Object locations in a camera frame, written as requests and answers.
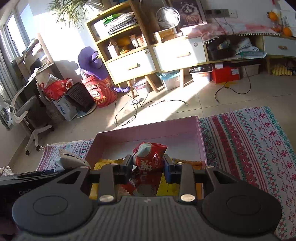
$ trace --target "pink box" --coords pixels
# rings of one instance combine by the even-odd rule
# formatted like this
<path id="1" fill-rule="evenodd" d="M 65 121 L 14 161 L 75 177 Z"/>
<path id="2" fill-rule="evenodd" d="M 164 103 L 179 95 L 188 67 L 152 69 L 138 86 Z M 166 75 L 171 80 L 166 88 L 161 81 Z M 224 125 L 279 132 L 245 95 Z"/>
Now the pink box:
<path id="1" fill-rule="evenodd" d="M 143 141 L 167 145 L 165 153 L 170 158 L 202 161 L 203 166 L 207 163 L 197 116 L 98 133 L 85 160 L 93 169 L 100 158 L 116 160 L 132 155 Z"/>

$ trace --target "desk fan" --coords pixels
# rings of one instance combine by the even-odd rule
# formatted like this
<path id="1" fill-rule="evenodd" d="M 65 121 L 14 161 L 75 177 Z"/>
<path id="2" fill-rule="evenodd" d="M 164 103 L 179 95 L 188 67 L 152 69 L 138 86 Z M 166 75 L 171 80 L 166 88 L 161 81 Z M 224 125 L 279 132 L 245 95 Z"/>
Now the desk fan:
<path id="1" fill-rule="evenodd" d="M 157 11 L 156 19 L 163 28 L 174 28 L 180 22 L 180 14 L 172 7 L 162 7 Z"/>

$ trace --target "purple hat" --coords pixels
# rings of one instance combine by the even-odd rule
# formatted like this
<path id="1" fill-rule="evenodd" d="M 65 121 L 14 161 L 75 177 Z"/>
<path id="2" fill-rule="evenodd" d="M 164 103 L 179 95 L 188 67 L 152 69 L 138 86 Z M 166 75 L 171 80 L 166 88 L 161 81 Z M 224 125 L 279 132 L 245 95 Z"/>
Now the purple hat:
<path id="1" fill-rule="evenodd" d="M 85 47 L 78 55 L 78 64 L 87 74 L 95 75 L 100 80 L 104 80 L 109 77 L 109 73 L 98 55 L 98 51 L 91 47 Z"/>

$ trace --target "wooden handle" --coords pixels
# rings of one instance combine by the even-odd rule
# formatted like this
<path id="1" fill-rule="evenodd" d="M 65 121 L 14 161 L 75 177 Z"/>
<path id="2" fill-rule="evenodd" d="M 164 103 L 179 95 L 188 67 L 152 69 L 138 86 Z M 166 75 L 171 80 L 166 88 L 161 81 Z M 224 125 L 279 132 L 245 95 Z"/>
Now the wooden handle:
<path id="1" fill-rule="evenodd" d="M 177 56 L 177 58 L 186 57 L 186 56 L 190 56 L 190 55 L 191 55 L 191 53 L 190 52 L 187 52 L 185 54 L 182 54 L 182 55 Z"/>
<path id="2" fill-rule="evenodd" d="M 279 46 L 279 49 L 283 49 L 283 50 L 288 50 L 288 47 L 287 46 Z"/>
<path id="3" fill-rule="evenodd" d="M 133 64 L 133 65 L 129 66 L 126 70 L 135 69 L 135 68 L 138 68 L 140 66 L 141 66 L 140 64 Z"/>

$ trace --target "carpet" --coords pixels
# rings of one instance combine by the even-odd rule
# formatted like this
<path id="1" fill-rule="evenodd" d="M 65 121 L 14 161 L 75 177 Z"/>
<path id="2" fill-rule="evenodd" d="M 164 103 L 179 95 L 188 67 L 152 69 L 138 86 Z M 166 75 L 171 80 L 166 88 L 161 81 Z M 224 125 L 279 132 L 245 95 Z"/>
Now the carpet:
<path id="1" fill-rule="evenodd" d="M 68 143 L 55 143 L 44 147 L 41 161 L 37 171 L 50 170 L 55 167 L 55 160 L 59 157 L 59 150 L 66 149 L 69 152 L 85 159 L 94 139 L 73 141 Z"/>
<path id="2" fill-rule="evenodd" d="M 281 203 L 281 240 L 296 236 L 296 156 L 269 107 L 200 119 L 207 164 L 273 195 Z"/>

